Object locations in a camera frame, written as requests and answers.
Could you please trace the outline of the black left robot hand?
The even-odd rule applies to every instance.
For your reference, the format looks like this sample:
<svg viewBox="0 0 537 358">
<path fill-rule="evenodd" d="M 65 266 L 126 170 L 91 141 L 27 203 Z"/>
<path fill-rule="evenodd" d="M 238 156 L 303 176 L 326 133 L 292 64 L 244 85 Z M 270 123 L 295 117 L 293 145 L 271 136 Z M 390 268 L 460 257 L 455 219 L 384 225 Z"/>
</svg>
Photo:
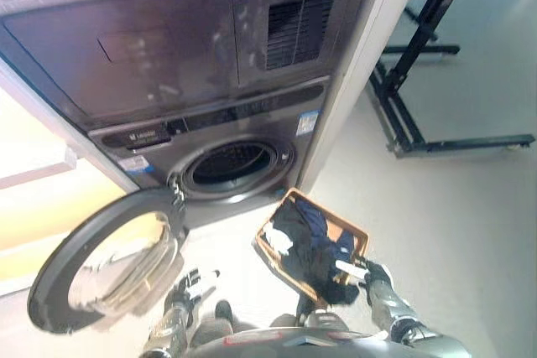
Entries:
<svg viewBox="0 0 537 358">
<path fill-rule="evenodd" d="M 221 271 L 218 269 L 188 272 L 179 282 L 180 294 L 187 295 L 189 300 L 203 298 L 216 288 Z"/>
</svg>

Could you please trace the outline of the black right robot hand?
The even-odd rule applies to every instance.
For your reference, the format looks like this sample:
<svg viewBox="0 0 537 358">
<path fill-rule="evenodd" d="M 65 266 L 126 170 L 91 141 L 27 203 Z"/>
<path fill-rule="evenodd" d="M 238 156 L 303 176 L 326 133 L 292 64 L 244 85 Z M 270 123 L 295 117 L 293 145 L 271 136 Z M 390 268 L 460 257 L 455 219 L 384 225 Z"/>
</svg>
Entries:
<svg viewBox="0 0 537 358">
<path fill-rule="evenodd" d="M 336 268 L 347 274 L 350 278 L 357 280 L 366 288 L 376 281 L 384 282 L 393 287 L 393 277 L 389 269 L 371 260 L 361 260 L 357 265 L 342 260 L 336 260 Z"/>
</svg>

